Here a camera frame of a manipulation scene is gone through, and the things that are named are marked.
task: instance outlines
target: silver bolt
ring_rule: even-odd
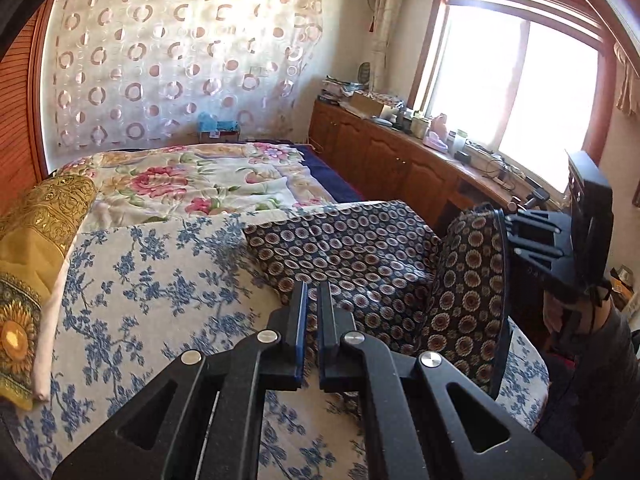
[[[262,330],[258,332],[258,341],[261,343],[273,343],[278,339],[278,333],[275,330]]]
[[[437,368],[442,362],[442,356],[437,352],[423,352],[420,354],[420,362],[427,368]]]
[[[359,345],[364,341],[364,334],[362,332],[347,332],[343,337],[344,342],[350,345]]]
[[[187,350],[180,356],[180,361],[186,365],[194,365],[202,360],[202,354],[197,350]]]

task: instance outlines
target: window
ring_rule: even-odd
[[[602,88],[606,34],[577,7],[567,0],[442,0],[414,107],[446,114],[449,130],[466,131],[563,193],[566,152],[591,150],[599,161],[604,138],[594,135],[605,136],[609,120],[597,115],[609,106],[610,117],[612,104],[598,99],[613,96],[613,88]]]

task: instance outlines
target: blue floral bedsheet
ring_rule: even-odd
[[[9,416],[16,446],[40,476],[50,478],[184,350],[229,350],[265,327],[280,303],[262,282],[242,227],[292,214],[218,215],[78,235],[56,333],[51,400]],[[514,327],[498,402],[532,428],[547,387],[542,359]],[[267,394],[258,459],[261,480],[367,478],[362,431],[335,396],[319,390],[315,370],[302,390]]]

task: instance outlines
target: floral bedsheet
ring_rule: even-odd
[[[282,144],[196,144],[144,152],[103,152],[60,173],[90,177],[98,195],[80,227],[91,232],[169,218],[333,203]]]
[[[186,349],[229,350],[265,327],[280,303],[263,283],[242,228],[311,206],[175,219],[78,235],[54,348],[51,400],[3,413],[43,478]],[[260,480],[366,480],[364,435],[308,370],[297,392],[268,392]],[[516,326],[498,402],[532,428],[546,400],[542,358]]]

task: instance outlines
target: window frame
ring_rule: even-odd
[[[594,22],[601,23],[585,0],[555,1],[578,10],[579,12],[587,15]],[[498,10],[498,12],[518,16],[525,20],[524,23],[529,24],[524,25],[527,30],[523,30],[523,34],[521,34],[516,70],[514,70],[514,77],[509,86],[505,108],[503,110],[500,123],[498,124],[497,134],[494,137],[494,142],[489,146],[490,149],[498,152],[498,147],[504,137],[511,112],[513,110],[517,89],[520,84],[520,78],[524,68],[527,47],[526,40],[528,39],[530,22],[534,21],[545,26],[549,26],[550,24],[542,23],[539,17],[533,19],[533,13],[527,14],[526,10],[513,9],[511,7],[501,6],[500,4],[487,2],[477,2],[477,5],[486,9]],[[438,72],[440,70],[440,63],[442,62],[442,54],[444,51],[443,46],[446,43],[449,8],[450,5],[447,4],[447,0],[433,0],[427,24],[427,31],[420,51],[420,57],[418,58],[418,66],[415,72],[414,82],[409,94],[408,106],[410,108],[421,110],[424,109],[424,107],[431,101],[431,97],[437,85]],[[569,30],[571,29],[569,26],[566,26],[567,30],[562,30],[564,27],[562,27],[561,24],[552,28],[555,28],[565,34],[571,32],[571,34],[569,34],[571,37],[596,48],[598,51],[598,67],[593,107],[591,109],[589,126],[582,145],[582,148],[589,154],[596,165],[598,165],[602,158],[602,152],[607,140],[607,133],[609,131],[614,106],[616,57],[613,52],[613,37],[604,26],[602,26],[601,30],[602,41],[597,43],[594,43],[595,40],[588,40],[585,37],[580,37],[580,34],[572,33],[572,31]],[[427,77],[423,77],[425,75],[425,68],[429,66],[431,67],[429,75]],[[518,165],[516,161],[511,160],[511,162],[516,166]],[[537,175],[535,175],[531,170],[528,170],[527,168],[522,169],[523,171],[526,171],[526,173],[529,173],[533,178],[537,177]]]

